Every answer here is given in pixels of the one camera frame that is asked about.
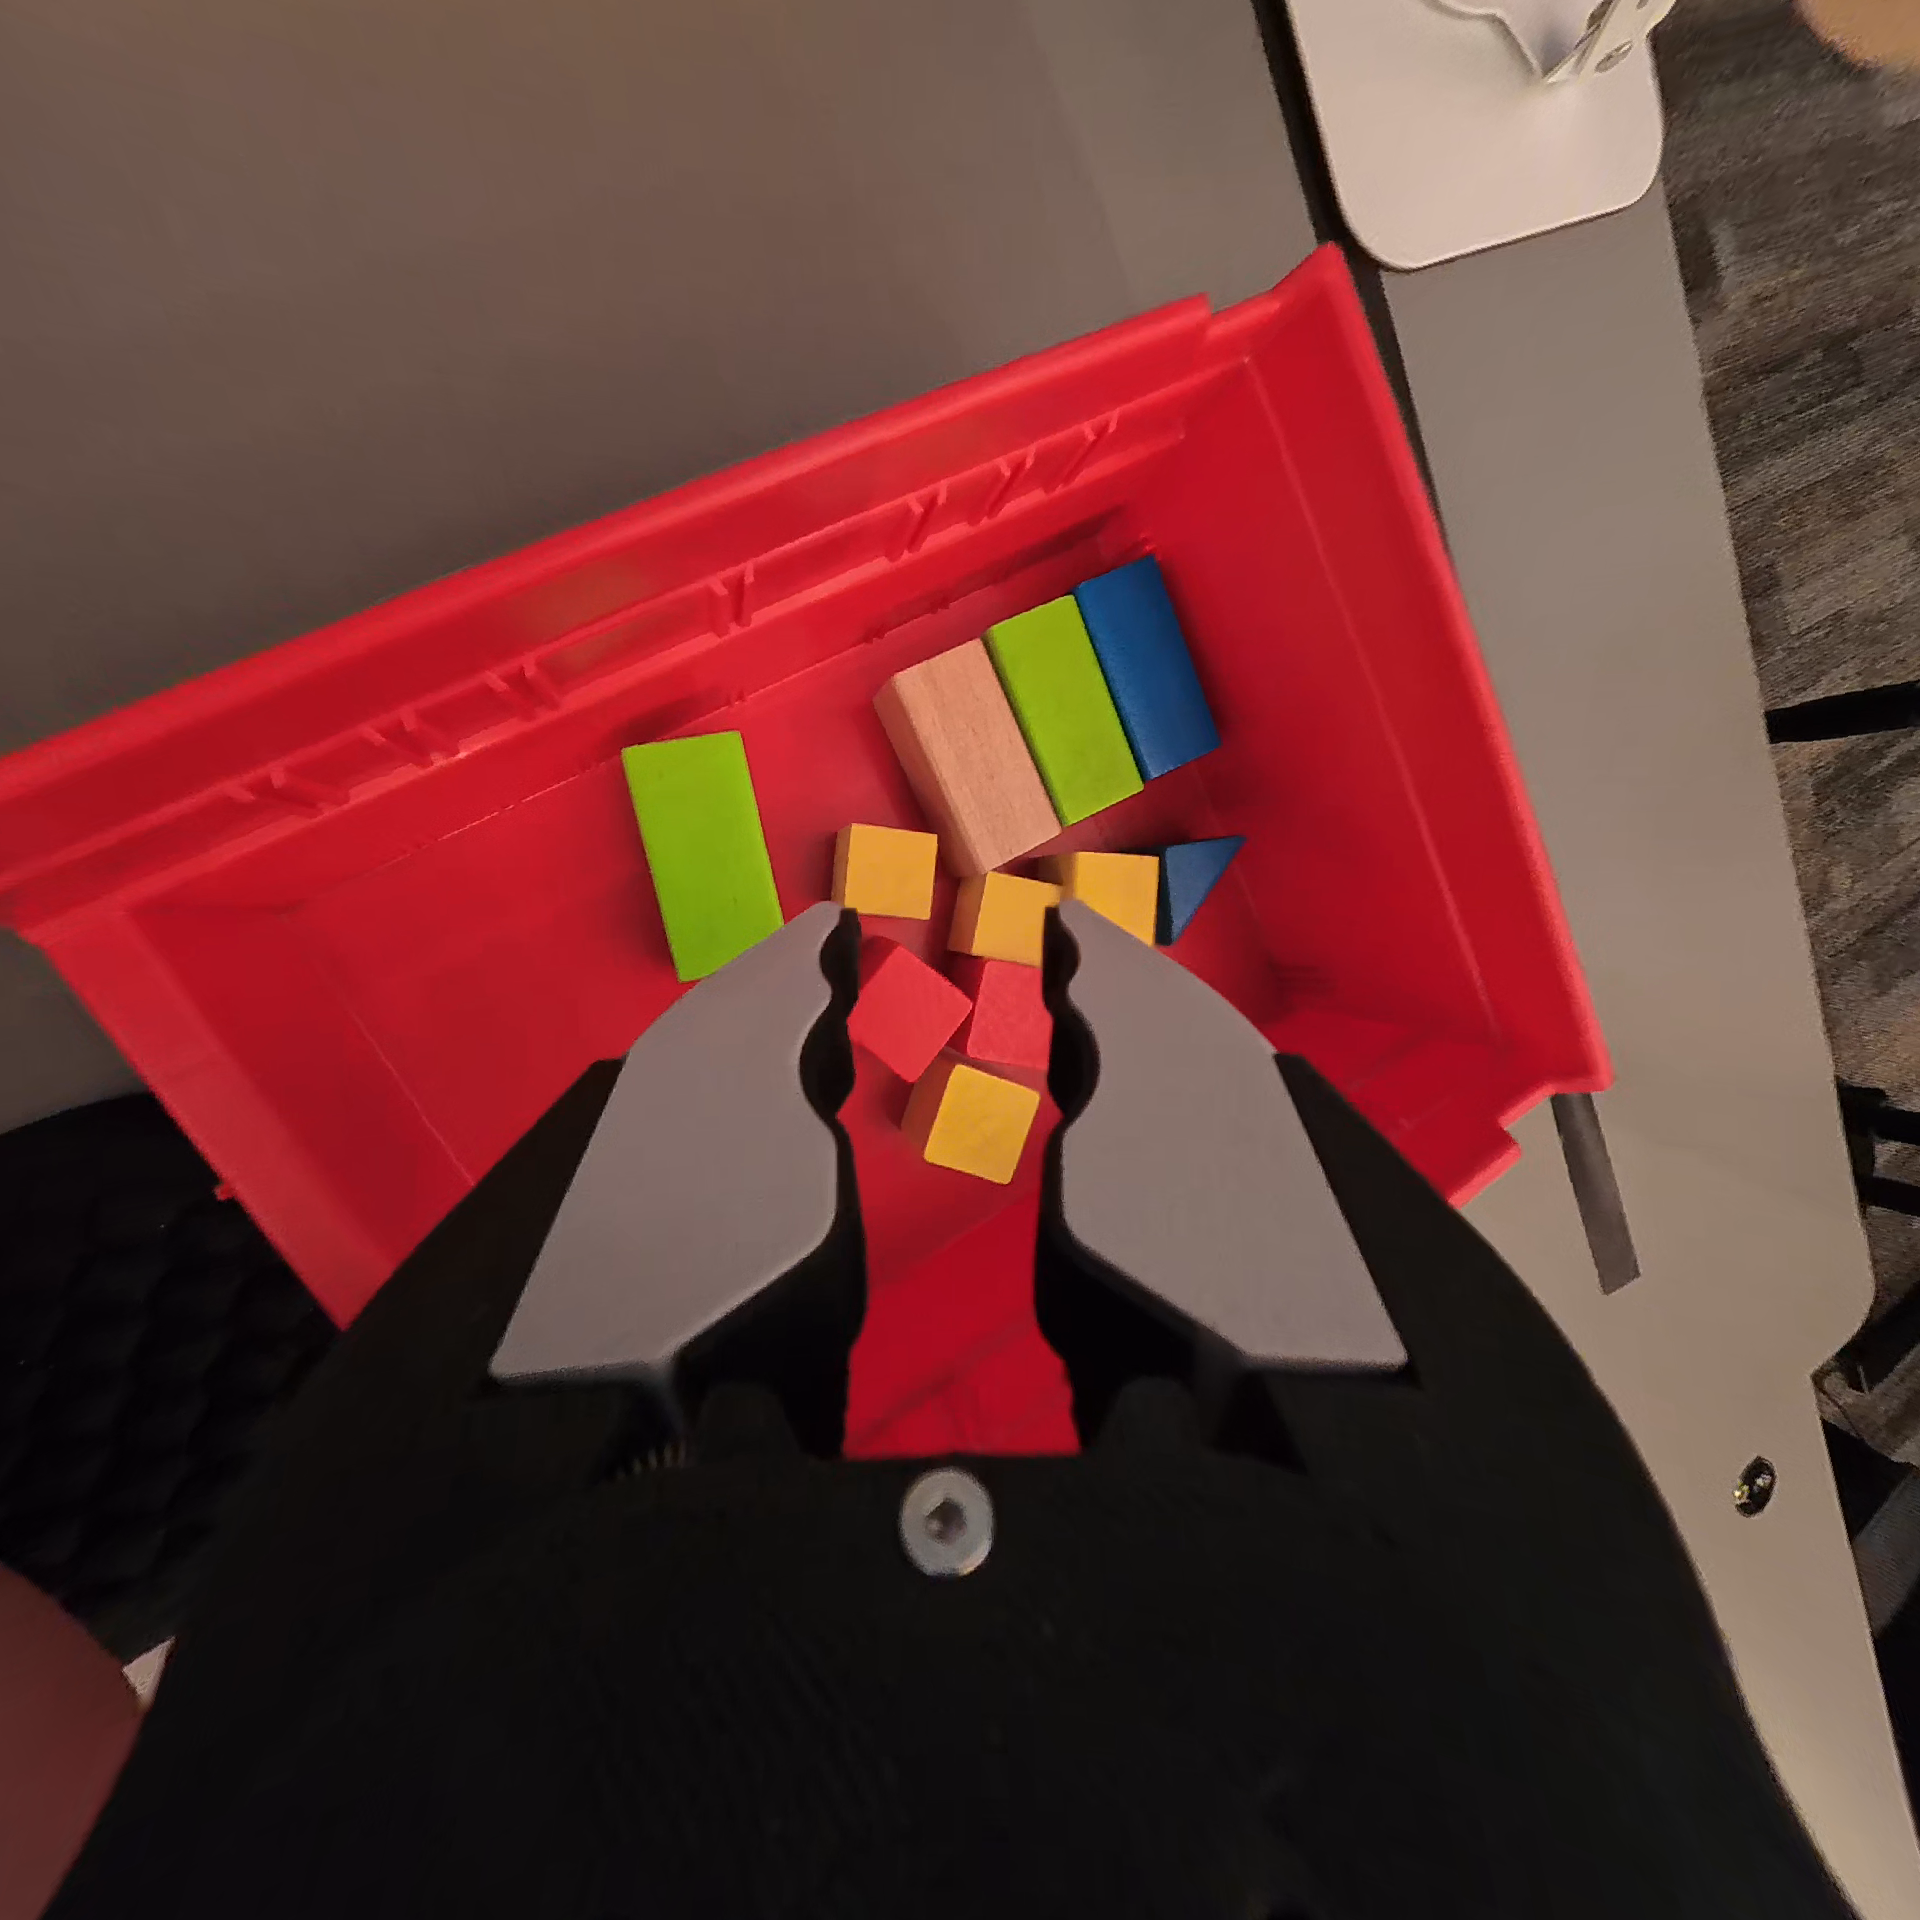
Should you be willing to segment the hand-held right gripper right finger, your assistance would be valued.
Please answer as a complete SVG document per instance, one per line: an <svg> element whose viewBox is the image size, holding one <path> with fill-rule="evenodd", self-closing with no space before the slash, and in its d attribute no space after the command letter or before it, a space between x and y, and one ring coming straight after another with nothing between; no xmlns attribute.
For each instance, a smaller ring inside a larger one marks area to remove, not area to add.
<svg viewBox="0 0 1920 1920"><path fill-rule="evenodd" d="M1073 1429L1131 1381L1207 1417L1267 1374L1395 1377L1407 1347L1273 1045L1197 973L1082 898L1049 911L1058 1125L1036 1321Z"/></svg>

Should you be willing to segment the black office chair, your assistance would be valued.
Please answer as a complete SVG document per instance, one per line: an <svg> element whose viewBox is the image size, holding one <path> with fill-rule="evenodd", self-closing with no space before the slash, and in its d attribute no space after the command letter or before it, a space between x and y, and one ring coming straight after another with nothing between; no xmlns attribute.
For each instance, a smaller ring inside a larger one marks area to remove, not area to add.
<svg viewBox="0 0 1920 1920"><path fill-rule="evenodd" d="M1877 1150L1916 1148L1916 1114L1894 1104L1882 1088L1838 1081L1845 1161L1861 1212L1889 1212L1916 1220L1916 1180L1894 1179ZM1838 1351L1835 1377L1860 1397L1886 1384L1916 1357L1916 1287L1912 1283ZM1916 1595L1916 1467L1868 1439L1853 1412L1824 1417L1820 1434L1838 1481L1839 1514L1860 1575L1868 1633L1882 1637Z"/></svg>

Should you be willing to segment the blue rectangular wooden block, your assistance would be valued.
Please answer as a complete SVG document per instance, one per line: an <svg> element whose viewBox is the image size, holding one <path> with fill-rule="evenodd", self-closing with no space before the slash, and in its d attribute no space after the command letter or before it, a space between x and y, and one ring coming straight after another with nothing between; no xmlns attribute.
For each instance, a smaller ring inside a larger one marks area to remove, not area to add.
<svg viewBox="0 0 1920 1920"><path fill-rule="evenodd" d="M1197 673L1158 557L1137 557L1073 591L1108 692L1144 783L1220 749L1220 722Z"/></svg>

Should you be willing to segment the small blue triangle block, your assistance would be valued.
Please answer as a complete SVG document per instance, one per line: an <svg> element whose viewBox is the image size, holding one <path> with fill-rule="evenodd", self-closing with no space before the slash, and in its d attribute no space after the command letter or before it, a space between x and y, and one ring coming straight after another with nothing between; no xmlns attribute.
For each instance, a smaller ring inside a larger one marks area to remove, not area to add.
<svg viewBox="0 0 1920 1920"><path fill-rule="evenodd" d="M1237 852L1245 846L1245 835L1214 835L1214 838L1191 838L1181 844L1165 844L1158 850L1159 856L1159 911L1158 911L1158 946L1176 946L1197 911L1207 906L1213 891L1231 872Z"/></svg>

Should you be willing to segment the orange wooden cube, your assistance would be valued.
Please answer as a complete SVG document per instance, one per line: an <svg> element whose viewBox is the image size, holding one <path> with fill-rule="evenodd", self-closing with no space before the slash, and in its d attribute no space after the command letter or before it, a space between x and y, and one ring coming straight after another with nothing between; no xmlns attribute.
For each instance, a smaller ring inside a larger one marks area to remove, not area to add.
<svg viewBox="0 0 1920 1920"><path fill-rule="evenodd" d="M1030 1081L941 1055L911 1084L899 1131L925 1166L1008 1187L1038 1110Z"/></svg>
<svg viewBox="0 0 1920 1920"><path fill-rule="evenodd" d="M1121 924L1149 946L1159 944L1159 852L1071 850L1043 860L1043 877Z"/></svg>
<svg viewBox="0 0 1920 1920"><path fill-rule="evenodd" d="M832 844L829 897L881 920L928 920L941 875L941 838L922 828L851 823Z"/></svg>
<svg viewBox="0 0 1920 1920"><path fill-rule="evenodd" d="M1061 888L1043 877L988 872L963 877L949 916L945 948L956 954L1043 967L1044 916Z"/></svg>

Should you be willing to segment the person's right forearm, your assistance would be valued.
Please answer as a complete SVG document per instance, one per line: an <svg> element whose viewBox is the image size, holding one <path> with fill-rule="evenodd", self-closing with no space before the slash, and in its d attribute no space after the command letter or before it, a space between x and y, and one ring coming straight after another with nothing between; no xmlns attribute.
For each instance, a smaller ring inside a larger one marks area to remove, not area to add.
<svg viewBox="0 0 1920 1920"><path fill-rule="evenodd" d="M141 1734L121 1659L5 1571L5 1916L41 1916Z"/></svg>

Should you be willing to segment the red wooden cube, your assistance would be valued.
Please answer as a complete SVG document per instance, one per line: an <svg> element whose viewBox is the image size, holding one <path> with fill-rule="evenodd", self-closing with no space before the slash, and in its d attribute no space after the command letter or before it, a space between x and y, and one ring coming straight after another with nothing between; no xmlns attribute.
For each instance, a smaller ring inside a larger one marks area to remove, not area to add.
<svg viewBox="0 0 1920 1920"><path fill-rule="evenodd" d="M920 1081L969 1022L973 997L897 939L861 946L861 996L848 1032L902 1081Z"/></svg>
<svg viewBox="0 0 1920 1920"><path fill-rule="evenodd" d="M988 1067L1049 1070L1053 1014L1043 967L1006 957L969 957L971 1016L959 1050Z"/></svg>

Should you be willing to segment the beige long wooden block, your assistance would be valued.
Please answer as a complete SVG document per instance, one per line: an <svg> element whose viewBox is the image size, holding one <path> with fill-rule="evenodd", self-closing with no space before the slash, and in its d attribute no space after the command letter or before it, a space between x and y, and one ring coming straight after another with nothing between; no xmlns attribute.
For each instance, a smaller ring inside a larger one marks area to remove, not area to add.
<svg viewBox="0 0 1920 1920"><path fill-rule="evenodd" d="M1061 831L979 637L897 672L875 712L956 877L1006 870Z"/></svg>

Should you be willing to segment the clear glass dish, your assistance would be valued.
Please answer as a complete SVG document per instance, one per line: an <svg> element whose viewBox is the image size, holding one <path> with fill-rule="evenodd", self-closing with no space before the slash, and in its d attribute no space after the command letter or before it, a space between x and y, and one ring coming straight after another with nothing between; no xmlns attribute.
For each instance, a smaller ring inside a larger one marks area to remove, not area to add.
<svg viewBox="0 0 1920 1920"><path fill-rule="evenodd" d="M1543 86L1611 74L1672 3L1435 3L1440 13L1490 21Z"/></svg>

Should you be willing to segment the green wooden block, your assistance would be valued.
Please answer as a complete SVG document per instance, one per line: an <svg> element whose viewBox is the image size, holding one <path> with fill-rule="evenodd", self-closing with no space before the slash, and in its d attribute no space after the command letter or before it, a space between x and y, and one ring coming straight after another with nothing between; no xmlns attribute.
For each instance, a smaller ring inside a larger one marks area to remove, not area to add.
<svg viewBox="0 0 1920 1920"><path fill-rule="evenodd" d="M779 932L786 916L743 731L634 741L621 773L680 983Z"/></svg>
<svg viewBox="0 0 1920 1920"><path fill-rule="evenodd" d="M989 623L985 640L1064 828L1144 789L1073 594Z"/></svg>

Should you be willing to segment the black metal leg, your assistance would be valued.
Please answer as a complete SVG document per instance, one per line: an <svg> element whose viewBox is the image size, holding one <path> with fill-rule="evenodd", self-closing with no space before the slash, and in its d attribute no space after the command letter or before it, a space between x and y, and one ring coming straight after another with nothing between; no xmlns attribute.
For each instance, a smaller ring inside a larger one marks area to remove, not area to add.
<svg viewBox="0 0 1920 1920"><path fill-rule="evenodd" d="M1771 745L1790 745L1912 731L1916 728L1916 700L1916 683L1886 683L1768 707L1765 739Z"/></svg>

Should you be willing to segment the red plastic bin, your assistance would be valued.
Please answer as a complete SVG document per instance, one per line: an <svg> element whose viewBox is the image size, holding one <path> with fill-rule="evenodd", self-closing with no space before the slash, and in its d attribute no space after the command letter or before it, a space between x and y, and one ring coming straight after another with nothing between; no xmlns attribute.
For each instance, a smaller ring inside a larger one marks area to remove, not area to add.
<svg viewBox="0 0 1920 1920"><path fill-rule="evenodd" d="M1222 745L1064 850L1243 835L1168 957L1470 1198L1614 1064L1332 247L10 753L5 924L348 1327L686 990L621 749L740 731L794 918L841 828L932 828L877 686L1137 557Z"/></svg>

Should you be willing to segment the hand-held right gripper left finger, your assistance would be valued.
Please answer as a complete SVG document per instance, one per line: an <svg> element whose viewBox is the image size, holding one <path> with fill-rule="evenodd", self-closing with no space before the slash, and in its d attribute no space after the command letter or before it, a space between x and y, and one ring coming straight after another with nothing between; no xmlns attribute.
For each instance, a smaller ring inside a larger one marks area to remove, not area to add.
<svg viewBox="0 0 1920 1920"><path fill-rule="evenodd" d="M641 1384L686 1430L724 1384L843 1438L870 1303L854 1092L861 918L805 910L629 1050L493 1354L515 1384Z"/></svg>

